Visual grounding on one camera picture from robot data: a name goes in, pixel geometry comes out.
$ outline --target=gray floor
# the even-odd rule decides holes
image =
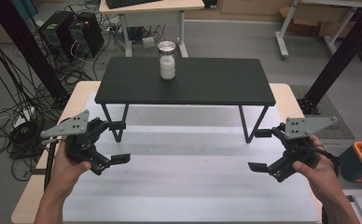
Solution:
[[[65,4],[44,4],[38,8],[37,20],[45,21],[55,10]],[[280,23],[253,23],[231,21],[187,21],[185,24],[186,45],[189,57],[216,58],[258,58],[261,60],[268,80],[273,83],[290,85],[312,85],[331,57],[323,39],[300,37],[288,34],[285,42],[289,58],[280,60],[274,32],[280,30]],[[177,27],[166,26],[166,39],[175,41]],[[25,68],[23,59],[15,57],[13,45],[1,45],[14,62]],[[101,56],[105,60],[111,56],[122,56],[123,52],[110,46]],[[137,47],[135,56],[155,56],[154,49]],[[105,62],[97,67],[98,78],[103,76]],[[0,74],[7,78],[0,66]],[[362,62],[355,57],[347,66],[327,96],[336,106],[355,140],[362,141]],[[0,82],[0,111],[13,105]],[[327,147],[340,154],[353,143],[353,140],[326,140]],[[10,216],[20,198],[26,182],[15,180],[10,172],[12,160],[7,153],[0,154],[0,223],[11,223]],[[353,186],[342,181],[348,188]]]

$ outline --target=forearm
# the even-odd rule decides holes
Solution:
[[[359,224],[350,202],[344,194],[332,195],[323,202],[328,215],[329,224]]]
[[[64,199],[50,192],[44,193],[35,216],[35,224],[63,223],[63,204]]]

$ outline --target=human arm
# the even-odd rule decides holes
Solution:
[[[35,216],[35,224],[63,223],[64,201],[71,194],[79,177],[90,168],[88,161],[78,164],[71,161],[65,152],[65,142],[60,142],[49,184]]]
[[[311,136],[314,145],[324,150],[321,141],[315,135]],[[315,197],[327,211],[329,223],[355,224],[358,218],[341,189],[341,184],[334,172],[332,161],[322,154],[316,153],[317,164],[314,168],[300,161],[295,161],[293,168],[309,180]]]

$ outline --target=power strip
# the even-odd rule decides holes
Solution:
[[[34,108],[29,106],[24,108],[23,110],[23,115],[26,119],[23,118],[22,115],[19,115],[18,120],[16,120],[15,124],[13,125],[14,128],[18,127],[19,125],[23,124],[26,121],[30,121],[30,115],[32,115],[34,113]]]

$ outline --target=black metal leg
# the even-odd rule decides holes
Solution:
[[[109,113],[108,113],[108,109],[106,108],[105,104],[102,104],[102,108],[103,111],[105,113],[105,116],[107,118],[108,123],[113,123]],[[123,110],[123,116],[122,116],[122,123],[126,122],[126,117],[128,115],[128,110],[129,110],[129,104],[125,105],[125,109]],[[114,135],[115,141],[120,142],[122,139],[122,134],[123,134],[123,128],[121,129],[110,129],[110,131],[112,132],[112,134]]]
[[[243,130],[244,130],[244,138],[245,138],[245,142],[246,143],[250,143],[253,138],[254,138],[254,134],[257,131],[260,122],[262,122],[263,118],[265,117],[266,111],[268,111],[269,107],[267,105],[265,105],[262,109],[262,112],[259,115],[259,118],[253,128],[253,131],[251,132],[251,135],[248,136],[248,131],[247,131],[247,125],[245,124],[245,118],[244,118],[244,112],[243,112],[243,107],[241,105],[239,105],[239,111],[240,111],[240,117],[242,119],[242,125],[243,125]]]

